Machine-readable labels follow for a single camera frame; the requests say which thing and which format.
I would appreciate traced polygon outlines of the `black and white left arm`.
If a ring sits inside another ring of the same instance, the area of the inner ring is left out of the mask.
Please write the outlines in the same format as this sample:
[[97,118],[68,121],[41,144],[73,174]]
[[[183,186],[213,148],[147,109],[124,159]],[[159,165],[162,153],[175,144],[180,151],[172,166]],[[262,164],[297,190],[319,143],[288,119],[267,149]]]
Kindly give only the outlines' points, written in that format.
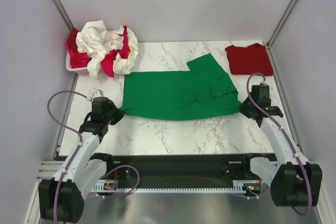
[[111,125],[124,116],[107,97],[96,97],[91,103],[70,154],[50,179],[38,186],[40,216],[54,223],[77,223],[82,216],[85,199],[101,178],[111,178],[115,165],[111,155],[96,153]]

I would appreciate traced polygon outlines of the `green t shirt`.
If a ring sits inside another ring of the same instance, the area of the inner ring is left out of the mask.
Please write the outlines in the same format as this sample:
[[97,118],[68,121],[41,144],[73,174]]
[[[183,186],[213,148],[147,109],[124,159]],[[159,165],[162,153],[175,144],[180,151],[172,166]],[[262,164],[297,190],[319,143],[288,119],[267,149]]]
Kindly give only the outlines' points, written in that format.
[[120,109],[129,116],[169,121],[238,112],[238,91],[212,54],[191,60],[187,66],[187,71],[133,72],[125,76]]

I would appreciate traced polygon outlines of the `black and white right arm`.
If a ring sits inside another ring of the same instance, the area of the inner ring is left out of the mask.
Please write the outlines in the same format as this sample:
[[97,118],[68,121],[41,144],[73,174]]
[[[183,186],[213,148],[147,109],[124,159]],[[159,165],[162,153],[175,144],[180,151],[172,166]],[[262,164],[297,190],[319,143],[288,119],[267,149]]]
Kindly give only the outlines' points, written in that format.
[[271,105],[269,87],[253,85],[239,112],[254,120],[271,143],[276,163],[265,157],[253,157],[240,166],[248,179],[256,175],[270,188],[276,206],[302,207],[318,203],[322,169],[301,152],[285,126],[283,113]]

